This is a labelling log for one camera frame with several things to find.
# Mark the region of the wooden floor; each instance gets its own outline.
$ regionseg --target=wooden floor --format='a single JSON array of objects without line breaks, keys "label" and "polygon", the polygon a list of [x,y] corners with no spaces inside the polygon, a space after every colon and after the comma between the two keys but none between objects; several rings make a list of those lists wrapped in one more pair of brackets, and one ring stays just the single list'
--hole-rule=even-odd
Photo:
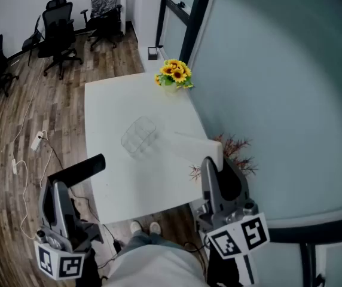
[{"label": "wooden floor", "polygon": [[[39,227],[38,196],[39,181],[48,160],[50,148],[43,142],[37,152],[30,146],[37,131],[46,130],[49,140],[57,151],[64,167],[68,167],[87,158],[85,125],[84,125],[84,85],[87,82],[101,80],[120,75],[143,72],[138,44],[132,29],[112,49],[107,41],[95,46],[90,52],[87,35],[77,36],[75,43],[78,56],[84,59],[83,65],[78,62],[65,62],[65,77],[58,80],[58,67],[48,71],[48,75],[40,76],[44,65],[50,59],[38,59],[33,52],[30,67],[28,53],[11,61],[14,74],[19,75],[10,89],[10,96],[0,95],[0,287],[4,286],[74,286],[72,280],[57,283],[38,270],[35,261],[33,241],[22,235],[20,223],[25,216],[22,195],[25,187],[26,172],[20,164],[18,175],[13,175],[11,160],[13,148],[16,160],[24,159],[28,166],[28,189],[25,197],[28,203],[29,216],[23,224],[26,233],[33,236]],[[21,129],[25,111],[39,79],[35,97],[26,116],[21,135],[13,146],[13,139]],[[46,176],[60,170],[54,155],[47,168]],[[91,207],[96,211],[90,180],[74,187],[76,195],[88,197]],[[75,199],[82,219],[96,222],[90,215],[84,199]],[[194,232],[193,220],[188,206],[181,206],[162,213],[139,218],[145,228],[151,221],[158,221],[163,228],[166,239],[181,245],[192,241],[200,246],[201,242]],[[118,222],[108,225],[113,235],[124,243],[130,238],[129,222]],[[114,254],[112,237],[101,227],[104,245],[95,244],[96,260],[104,264]],[[107,274],[109,265],[100,270]]]}]

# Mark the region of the jeans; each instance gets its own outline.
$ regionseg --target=jeans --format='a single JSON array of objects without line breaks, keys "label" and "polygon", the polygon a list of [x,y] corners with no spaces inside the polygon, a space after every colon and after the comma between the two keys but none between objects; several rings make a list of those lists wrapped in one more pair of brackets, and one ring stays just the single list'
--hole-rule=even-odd
[{"label": "jeans", "polygon": [[118,256],[121,256],[127,252],[130,252],[131,250],[137,249],[145,245],[168,246],[170,248],[184,250],[182,246],[177,245],[176,243],[170,242],[168,240],[165,240],[158,234],[151,233],[150,235],[147,235],[143,231],[136,231],[133,234],[133,237],[130,239],[129,243],[125,247],[122,248],[121,252],[119,252]]}]

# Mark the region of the person's leg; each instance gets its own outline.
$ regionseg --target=person's leg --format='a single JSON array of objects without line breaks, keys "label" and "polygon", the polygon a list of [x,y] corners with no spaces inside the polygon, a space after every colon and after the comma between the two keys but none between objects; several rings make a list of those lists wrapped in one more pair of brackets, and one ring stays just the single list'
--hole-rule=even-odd
[{"label": "person's leg", "polygon": [[161,235],[161,227],[159,223],[153,222],[149,226],[149,239],[151,240],[152,245],[159,245],[159,246],[168,246],[170,248],[182,249],[184,248],[181,245],[178,245],[175,242],[168,241],[164,239]]},{"label": "person's leg", "polygon": [[151,243],[150,238],[145,232],[142,231],[142,227],[137,221],[133,221],[130,228],[133,236],[129,243],[122,248],[122,251],[118,253],[118,256]]}]

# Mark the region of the person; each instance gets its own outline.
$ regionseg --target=person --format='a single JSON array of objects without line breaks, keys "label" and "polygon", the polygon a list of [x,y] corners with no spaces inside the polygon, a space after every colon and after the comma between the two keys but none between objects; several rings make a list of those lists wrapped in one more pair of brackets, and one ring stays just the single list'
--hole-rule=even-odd
[{"label": "person", "polygon": [[163,239],[157,222],[149,226],[149,235],[137,221],[131,223],[130,229],[132,238],[118,254],[104,286],[208,286],[195,256]]}]

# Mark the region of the white shirt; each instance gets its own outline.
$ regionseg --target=white shirt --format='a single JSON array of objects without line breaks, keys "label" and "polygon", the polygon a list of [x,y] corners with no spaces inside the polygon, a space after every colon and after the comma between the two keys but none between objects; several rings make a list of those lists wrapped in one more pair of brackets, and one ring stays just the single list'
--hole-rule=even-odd
[{"label": "white shirt", "polygon": [[146,245],[118,257],[108,287],[208,287],[200,263],[189,252]]}]

